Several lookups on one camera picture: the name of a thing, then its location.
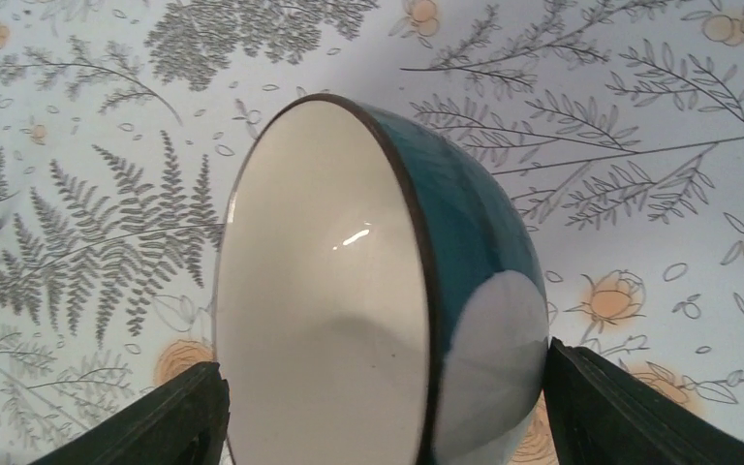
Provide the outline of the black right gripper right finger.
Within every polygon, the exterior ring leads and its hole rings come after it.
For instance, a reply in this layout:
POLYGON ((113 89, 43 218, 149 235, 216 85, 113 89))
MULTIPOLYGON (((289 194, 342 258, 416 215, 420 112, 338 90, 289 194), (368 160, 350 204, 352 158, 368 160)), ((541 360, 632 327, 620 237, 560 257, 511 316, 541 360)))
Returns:
POLYGON ((587 348, 552 339, 543 395, 562 464, 744 464, 744 442, 587 348))

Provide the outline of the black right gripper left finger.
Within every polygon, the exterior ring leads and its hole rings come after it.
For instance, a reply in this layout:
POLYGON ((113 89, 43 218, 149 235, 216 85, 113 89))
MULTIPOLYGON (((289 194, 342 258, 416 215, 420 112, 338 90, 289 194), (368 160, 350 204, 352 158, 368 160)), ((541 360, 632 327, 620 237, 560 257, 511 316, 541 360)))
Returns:
POLYGON ((34 463, 217 464, 229 418, 220 365, 199 362, 34 463))

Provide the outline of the teal and white bowl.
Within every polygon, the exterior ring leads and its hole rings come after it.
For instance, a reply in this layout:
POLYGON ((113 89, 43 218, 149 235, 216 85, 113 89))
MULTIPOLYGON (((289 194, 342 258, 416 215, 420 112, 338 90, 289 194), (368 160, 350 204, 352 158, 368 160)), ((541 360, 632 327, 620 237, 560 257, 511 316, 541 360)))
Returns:
POLYGON ((237 464, 506 464, 542 391, 539 259, 469 154, 392 112, 300 98, 228 206, 214 344, 237 464))

